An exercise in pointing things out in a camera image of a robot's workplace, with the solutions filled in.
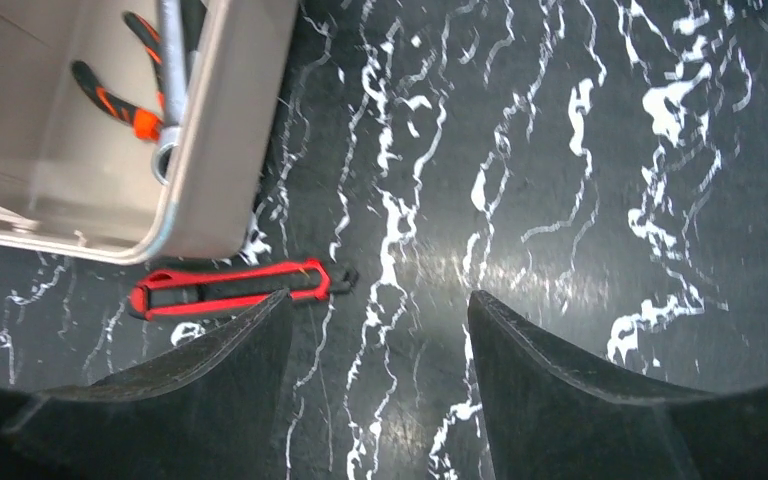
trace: black and orange handle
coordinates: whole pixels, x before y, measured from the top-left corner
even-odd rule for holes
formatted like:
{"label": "black and orange handle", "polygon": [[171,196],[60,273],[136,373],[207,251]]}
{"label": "black and orange handle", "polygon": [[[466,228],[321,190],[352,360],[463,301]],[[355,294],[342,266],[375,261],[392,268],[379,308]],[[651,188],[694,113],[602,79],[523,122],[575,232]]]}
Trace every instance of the black and orange handle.
{"label": "black and orange handle", "polygon": [[154,79],[157,82],[157,101],[160,108],[163,108],[163,60],[160,56],[160,34],[151,26],[146,19],[134,12],[123,12],[122,20],[125,25],[134,32],[134,35],[140,39],[151,59],[151,66],[154,69]]}
{"label": "black and orange handle", "polygon": [[137,138],[157,141],[160,129],[163,127],[157,115],[110,93],[86,62],[81,60],[72,62],[72,76],[81,90],[101,111],[130,125]]}
{"label": "black and orange handle", "polygon": [[148,321],[194,321],[239,314],[269,294],[289,289],[294,302],[322,301],[348,293],[357,272],[317,259],[237,271],[194,273],[161,269],[131,291],[131,316]]}

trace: red trim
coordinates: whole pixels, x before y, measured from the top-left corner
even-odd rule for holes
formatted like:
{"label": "red trim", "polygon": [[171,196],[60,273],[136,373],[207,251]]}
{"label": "red trim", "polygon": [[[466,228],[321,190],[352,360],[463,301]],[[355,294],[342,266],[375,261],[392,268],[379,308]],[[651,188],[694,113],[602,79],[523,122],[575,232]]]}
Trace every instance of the red trim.
{"label": "red trim", "polygon": [[295,300],[325,300],[328,298],[328,289],[331,287],[331,278],[322,266],[322,263],[315,259],[309,259],[304,262],[282,262],[262,268],[254,268],[239,272],[230,273],[190,273],[177,270],[157,270],[152,272],[137,283],[137,287],[131,292],[131,304],[135,310],[145,315],[146,320],[151,321],[155,315],[179,316],[179,315],[210,315],[213,312],[222,312],[232,309],[251,307],[260,303],[268,295],[252,295],[248,297],[228,298],[223,300],[211,300],[208,302],[190,303],[185,305],[174,305],[171,307],[153,308],[146,311],[148,305],[145,301],[145,291],[143,288],[160,289],[175,288],[194,284],[204,285],[218,282],[227,282],[242,280],[246,278],[259,278],[271,275],[282,275],[286,273],[304,272],[306,270],[316,270],[322,281],[311,290],[298,290],[290,292],[290,296]]}

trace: black marble surface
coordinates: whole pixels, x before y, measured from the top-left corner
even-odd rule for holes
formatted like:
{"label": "black marble surface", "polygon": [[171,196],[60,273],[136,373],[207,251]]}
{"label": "black marble surface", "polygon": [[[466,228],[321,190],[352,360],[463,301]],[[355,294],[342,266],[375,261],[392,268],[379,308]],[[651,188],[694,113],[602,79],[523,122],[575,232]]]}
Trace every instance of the black marble surface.
{"label": "black marble surface", "polygon": [[[493,478],[475,288],[654,378],[768,383],[768,1],[309,0],[264,185],[217,268],[362,275],[299,311],[275,478]],[[0,385],[215,324],[123,315],[150,267],[0,247]]]}

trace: beige plastic bin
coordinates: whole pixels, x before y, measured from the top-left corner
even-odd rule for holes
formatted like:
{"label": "beige plastic bin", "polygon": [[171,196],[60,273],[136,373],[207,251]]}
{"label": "beige plastic bin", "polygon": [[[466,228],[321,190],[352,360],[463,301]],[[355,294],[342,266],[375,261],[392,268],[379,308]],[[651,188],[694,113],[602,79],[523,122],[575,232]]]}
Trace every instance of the beige plastic bin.
{"label": "beige plastic bin", "polygon": [[154,0],[0,0],[0,245],[134,264],[243,244],[297,0],[211,0],[169,184],[154,145],[98,110],[73,59],[159,112],[151,63],[121,20]]}

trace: box cutter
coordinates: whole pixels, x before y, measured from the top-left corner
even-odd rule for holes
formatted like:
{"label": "box cutter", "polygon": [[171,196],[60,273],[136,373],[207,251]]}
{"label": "box cutter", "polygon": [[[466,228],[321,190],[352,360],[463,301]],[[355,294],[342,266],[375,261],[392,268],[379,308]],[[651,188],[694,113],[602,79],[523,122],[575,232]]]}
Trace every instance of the box cutter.
{"label": "box cutter", "polygon": [[317,259],[237,271],[195,273],[161,269],[131,291],[129,313],[147,320],[202,320],[237,315],[270,293],[290,290],[294,302],[322,301],[348,293],[357,271]]}

